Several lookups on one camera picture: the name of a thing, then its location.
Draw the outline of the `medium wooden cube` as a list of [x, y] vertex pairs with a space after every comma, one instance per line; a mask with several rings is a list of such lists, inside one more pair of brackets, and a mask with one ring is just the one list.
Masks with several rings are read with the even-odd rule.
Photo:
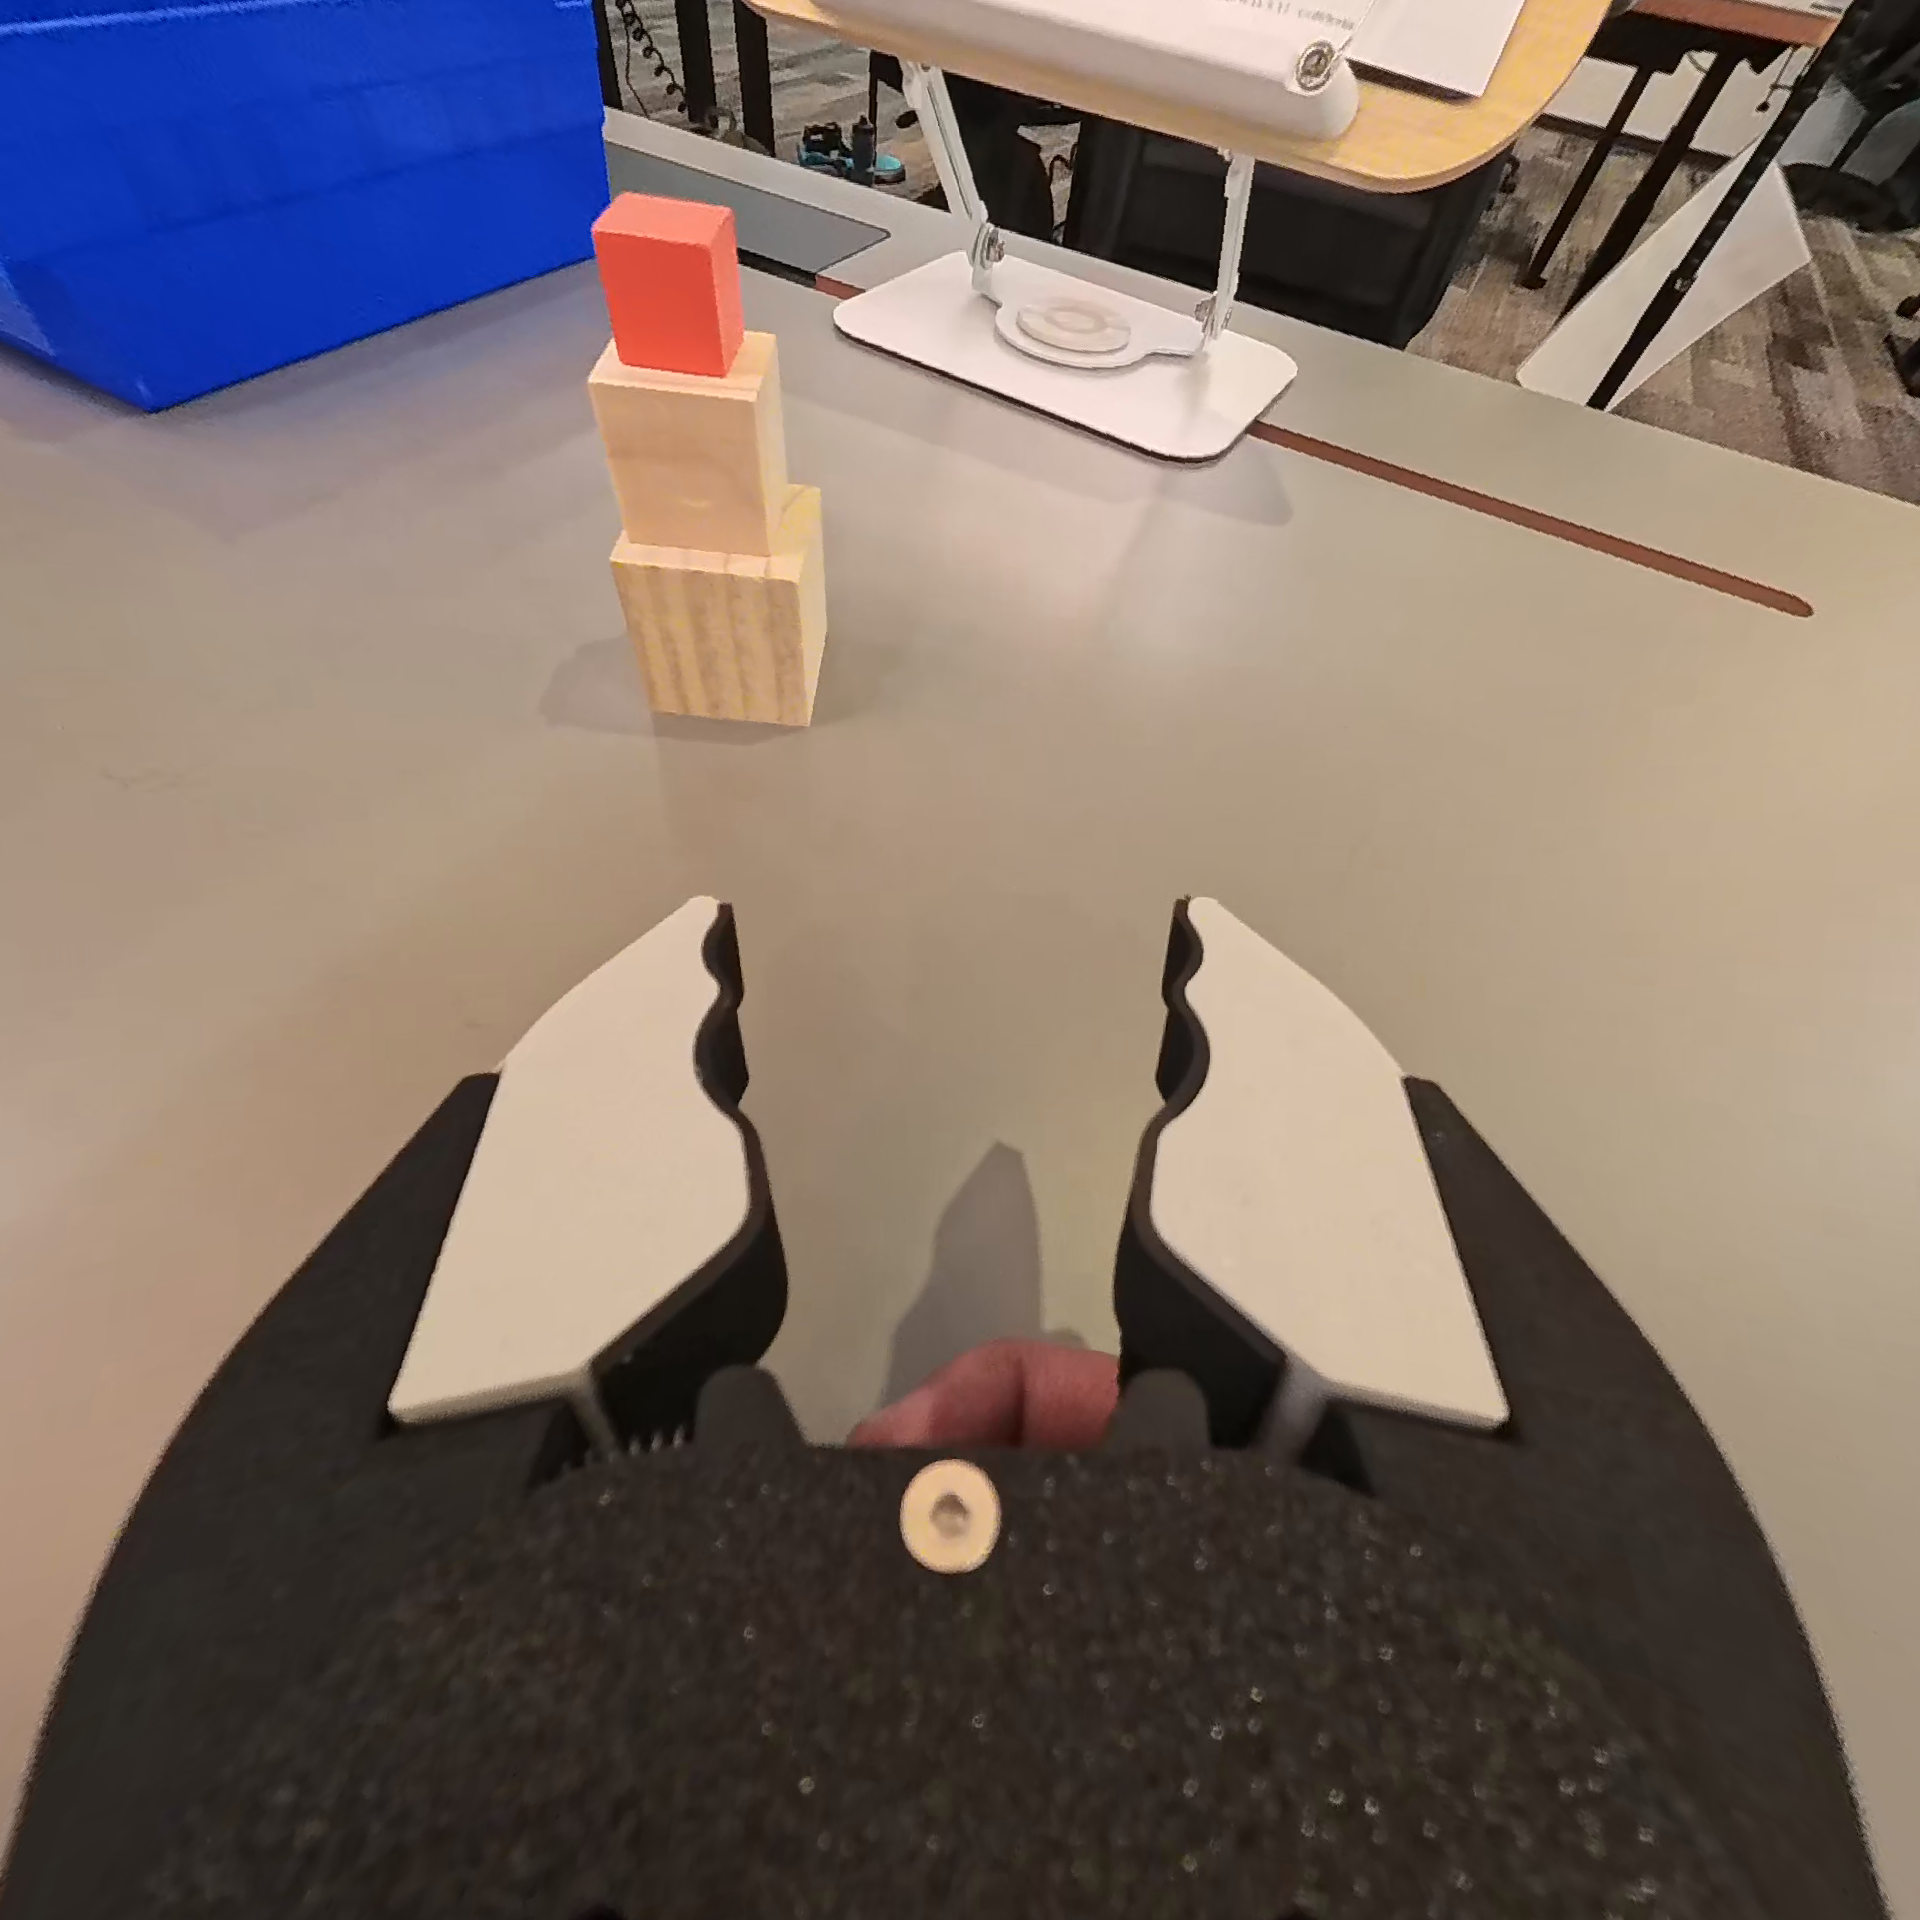
[[775, 334], [745, 331], [725, 375], [634, 368], [611, 343], [587, 393], [631, 544], [773, 556], [790, 495]]

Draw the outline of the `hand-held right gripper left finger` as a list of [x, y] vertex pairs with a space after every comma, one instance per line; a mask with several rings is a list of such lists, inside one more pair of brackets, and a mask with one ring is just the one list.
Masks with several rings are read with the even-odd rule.
[[399, 1427], [565, 1406], [587, 1435], [691, 1435], [758, 1364], [787, 1270], [729, 903], [693, 897], [559, 1000], [496, 1073], [391, 1385]]

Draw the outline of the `black office chair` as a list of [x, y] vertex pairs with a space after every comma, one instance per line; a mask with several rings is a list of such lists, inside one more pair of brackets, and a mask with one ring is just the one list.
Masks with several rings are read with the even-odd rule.
[[[1046, 103], [1080, 126], [1063, 244], [1207, 291], [1226, 225], [1226, 161], [1193, 143]], [[1514, 150], [1438, 188], [1375, 194], [1263, 162], [1239, 252], [1239, 299], [1266, 314], [1403, 350], [1434, 321]]]

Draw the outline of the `red wooden cube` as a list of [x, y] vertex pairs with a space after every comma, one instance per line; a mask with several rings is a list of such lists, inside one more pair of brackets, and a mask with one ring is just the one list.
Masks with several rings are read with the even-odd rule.
[[593, 225], [593, 250], [619, 367], [731, 372], [745, 339], [731, 208], [622, 193]]

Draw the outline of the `blue plastic bin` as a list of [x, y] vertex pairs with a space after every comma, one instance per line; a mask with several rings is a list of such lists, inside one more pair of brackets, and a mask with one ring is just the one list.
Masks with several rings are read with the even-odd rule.
[[593, 22], [6, 3], [6, 348], [157, 415], [587, 260]]

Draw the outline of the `white instruction sheet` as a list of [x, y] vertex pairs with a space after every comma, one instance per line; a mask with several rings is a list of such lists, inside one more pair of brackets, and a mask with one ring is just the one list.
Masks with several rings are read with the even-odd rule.
[[1370, 80], [1477, 102], [1523, 10], [1523, 3], [1375, 3], [1349, 42], [1349, 62]]

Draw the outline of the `white slanted panel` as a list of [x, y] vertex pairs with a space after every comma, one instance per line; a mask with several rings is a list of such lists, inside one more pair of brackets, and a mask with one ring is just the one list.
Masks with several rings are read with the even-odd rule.
[[[1751, 155], [1745, 152], [1719, 168], [1680, 211], [1661, 223], [1621, 265], [1573, 305], [1544, 343], [1521, 362], [1517, 379], [1526, 392], [1581, 406], [1593, 401], [1599, 385], [1631, 345], [1658, 294], [1683, 268], [1701, 233], [1719, 220]], [[1690, 353], [1704, 336], [1809, 263], [1801, 216], [1785, 171], [1773, 162], [1719, 232], [1691, 287], [1662, 330], [1648, 339], [1605, 409], [1614, 411], [1679, 355]]]

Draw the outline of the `large wooden cube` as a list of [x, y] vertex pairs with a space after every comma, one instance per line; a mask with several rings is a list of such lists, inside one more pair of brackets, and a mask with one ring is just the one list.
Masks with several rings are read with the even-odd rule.
[[794, 486], [768, 556], [639, 544], [611, 552], [655, 714], [805, 729], [829, 641], [825, 513]]

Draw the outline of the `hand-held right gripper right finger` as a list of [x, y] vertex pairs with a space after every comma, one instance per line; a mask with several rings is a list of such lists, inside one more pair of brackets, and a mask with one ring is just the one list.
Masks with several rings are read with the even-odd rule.
[[1477, 1435], [1510, 1401], [1395, 1054], [1213, 897], [1173, 906], [1160, 1107], [1119, 1239], [1121, 1384], [1185, 1376], [1215, 1443], [1336, 1411]]

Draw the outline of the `wooden display board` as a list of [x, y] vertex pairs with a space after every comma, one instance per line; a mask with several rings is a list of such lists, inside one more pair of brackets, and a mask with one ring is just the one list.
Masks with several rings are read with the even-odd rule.
[[1149, 49], [1145, 6], [809, 6], [755, 11], [840, 40], [901, 64], [939, 66], [967, 80], [1066, 106], [1093, 116], [1251, 155], [1282, 171], [1367, 194], [1448, 185], [1507, 152], [1549, 107], [1587, 55], [1605, 6], [1523, 6], [1487, 89], [1446, 98], [1362, 80], [1336, 62], [1333, 107], [1310, 110], [1286, 86], [1256, 96], [1229, 80], [1222, 60], [1179, 46]]

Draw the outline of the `white folding stand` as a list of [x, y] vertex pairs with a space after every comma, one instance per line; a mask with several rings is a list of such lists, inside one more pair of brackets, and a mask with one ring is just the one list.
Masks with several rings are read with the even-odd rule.
[[[880, 6], [928, 60], [904, 57], [909, 102], [967, 232], [959, 252], [840, 305], [832, 323], [915, 368], [1175, 464], [1226, 452], [1296, 378], [1278, 348], [1229, 348], [1257, 152], [1341, 137], [1361, 106], [1353, 38], [1373, 6], [946, 3]], [[945, 64], [961, 55], [1046, 64], [1091, 106], [1129, 89], [1149, 106], [1235, 121], [1226, 146], [1216, 280], [1193, 312], [1153, 305], [1007, 250], [965, 152]]]

